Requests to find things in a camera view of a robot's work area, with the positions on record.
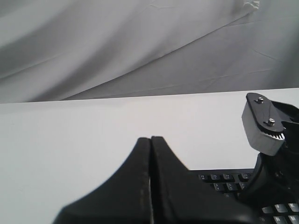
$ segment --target keyboard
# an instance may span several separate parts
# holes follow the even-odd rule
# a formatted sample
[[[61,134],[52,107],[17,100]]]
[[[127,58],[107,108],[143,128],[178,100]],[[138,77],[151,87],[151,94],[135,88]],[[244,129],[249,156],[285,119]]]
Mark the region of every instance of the keyboard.
[[[253,169],[192,170],[200,181],[225,197],[238,200]],[[299,205],[295,202],[274,204],[256,211],[261,224],[299,224]]]

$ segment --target screw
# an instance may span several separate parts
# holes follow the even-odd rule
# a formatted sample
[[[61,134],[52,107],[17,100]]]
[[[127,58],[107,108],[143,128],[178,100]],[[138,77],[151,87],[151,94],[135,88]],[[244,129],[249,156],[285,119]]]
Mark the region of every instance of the screw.
[[[275,125],[275,120],[272,119],[272,118],[270,118],[270,119],[268,120],[268,122],[267,122],[267,125],[268,125],[268,126],[274,126],[274,125]]]
[[[262,104],[262,103],[263,103],[263,98],[259,97],[259,98],[256,100],[256,102],[257,102],[258,104]]]

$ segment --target white table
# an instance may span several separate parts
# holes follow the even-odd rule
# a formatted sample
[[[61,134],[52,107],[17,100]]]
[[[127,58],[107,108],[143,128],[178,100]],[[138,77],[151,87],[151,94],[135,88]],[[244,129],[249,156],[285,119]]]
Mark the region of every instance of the white table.
[[[255,92],[299,106],[299,89]],[[0,105],[0,223],[51,223],[141,136],[164,136],[189,169],[253,168],[258,152],[241,121],[246,93]]]

